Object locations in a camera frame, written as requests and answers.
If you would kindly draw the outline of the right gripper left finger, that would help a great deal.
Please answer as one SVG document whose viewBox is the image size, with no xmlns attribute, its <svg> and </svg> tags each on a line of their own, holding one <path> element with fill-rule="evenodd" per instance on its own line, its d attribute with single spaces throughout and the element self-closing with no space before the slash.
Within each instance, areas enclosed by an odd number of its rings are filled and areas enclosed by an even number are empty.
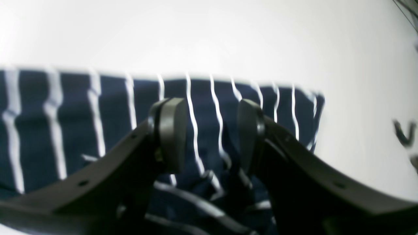
<svg viewBox="0 0 418 235">
<path fill-rule="evenodd" d="M 96 162 L 65 180 L 1 202 L 1 224 L 33 235 L 140 235 L 154 181 L 184 168 L 188 106 L 154 103 L 148 117 Z"/>
</svg>

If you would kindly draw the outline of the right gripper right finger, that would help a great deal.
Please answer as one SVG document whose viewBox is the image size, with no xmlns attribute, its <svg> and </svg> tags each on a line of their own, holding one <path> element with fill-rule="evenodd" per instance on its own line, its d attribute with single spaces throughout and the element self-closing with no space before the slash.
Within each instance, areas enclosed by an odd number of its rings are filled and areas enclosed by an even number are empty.
<svg viewBox="0 0 418 235">
<path fill-rule="evenodd" d="M 417 202 L 336 170 L 249 99 L 239 101 L 241 166 L 267 190 L 279 235 L 416 235 Z"/>
</svg>

